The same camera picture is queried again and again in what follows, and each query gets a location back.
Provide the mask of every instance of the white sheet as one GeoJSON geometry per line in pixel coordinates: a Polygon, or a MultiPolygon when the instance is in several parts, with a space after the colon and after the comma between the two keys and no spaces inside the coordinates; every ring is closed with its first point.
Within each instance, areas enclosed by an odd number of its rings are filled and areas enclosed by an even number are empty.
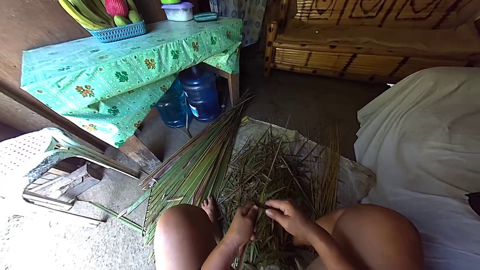
{"type": "Polygon", "coordinates": [[[358,111],[357,162],[377,174],[362,201],[421,233],[427,269],[480,269],[480,69],[439,67],[400,81],[358,111]]]}

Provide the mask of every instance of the bundle of palm leaf strips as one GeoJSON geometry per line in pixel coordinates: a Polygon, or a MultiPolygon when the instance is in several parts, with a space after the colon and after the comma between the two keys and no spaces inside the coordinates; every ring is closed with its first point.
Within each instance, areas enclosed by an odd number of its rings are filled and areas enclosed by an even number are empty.
{"type": "Polygon", "coordinates": [[[249,99],[242,98],[140,182],[146,192],[121,215],[127,215],[148,198],[144,245],[153,242],[156,222],[165,210],[182,203],[199,206],[210,194],[221,190],[235,134],[249,99]]]}
{"type": "MultiPolygon", "coordinates": [[[[338,130],[329,135],[333,136],[329,146],[338,151],[338,130]]],[[[269,128],[258,141],[248,140],[230,161],[218,201],[225,230],[236,209],[246,202],[255,202],[261,210],[256,239],[237,260],[237,269],[265,269],[273,264],[280,269],[296,268],[291,236],[265,215],[265,201],[293,200],[312,220],[335,209],[339,155],[322,147],[318,155],[323,154],[325,162],[321,164],[318,156],[311,155],[313,149],[307,155],[299,154],[306,142],[307,139],[291,154],[289,144],[297,142],[286,141],[284,135],[273,135],[269,128]]]]}

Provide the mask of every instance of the water jug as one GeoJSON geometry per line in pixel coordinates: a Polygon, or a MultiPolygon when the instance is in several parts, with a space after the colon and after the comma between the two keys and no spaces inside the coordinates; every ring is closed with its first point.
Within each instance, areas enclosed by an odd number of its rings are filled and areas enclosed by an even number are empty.
{"type": "Polygon", "coordinates": [[[197,121],[211,122],[220,115],[213,73],[193,66],[181,73],[180,81],[197,121]]]}
{"type": "Polygon", "coordinates": [[[172,86],[165,92],[155,105],[163,122],[169,127],[183,127],[186,124],[186,114],[189,123],[192,121],[192,111],[187,109],[185,94],[179,79],[173,81],[172,86]]]}

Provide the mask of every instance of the green tablecloth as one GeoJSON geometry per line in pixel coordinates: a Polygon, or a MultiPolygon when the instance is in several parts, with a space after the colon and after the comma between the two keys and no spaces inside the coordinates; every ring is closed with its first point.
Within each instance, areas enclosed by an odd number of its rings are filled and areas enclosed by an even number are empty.
{"type": "Polygon", "coordinates": [[[21,88],[119,147],[170,87],[200,62],[234,74],[242,23],[162,21],[148,34],[103,44],[93,37],[24,51],[21,88]]]}

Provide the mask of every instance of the hand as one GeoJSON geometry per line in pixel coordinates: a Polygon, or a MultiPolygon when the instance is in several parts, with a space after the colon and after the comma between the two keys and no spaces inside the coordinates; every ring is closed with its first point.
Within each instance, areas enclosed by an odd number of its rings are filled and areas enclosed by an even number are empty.
{"type": "Polygon", "coordinates": [[[265,205],[281,210],[267,209],[267,216],[277,221],[285,230],[298,239],[307,239],[317,224],[308,219],[291,201],[269,200],[265,205]]]}
{"type": "Polygon", "coordinates": [[[224,239],[229,241],[235,249],[238,249],[239,254],[243,251],[243,246],[248,241],[255,239],[255,220],[257,218],[258,206],[253,203],[237,209],[232,224],[227,231],[224,239]]]}

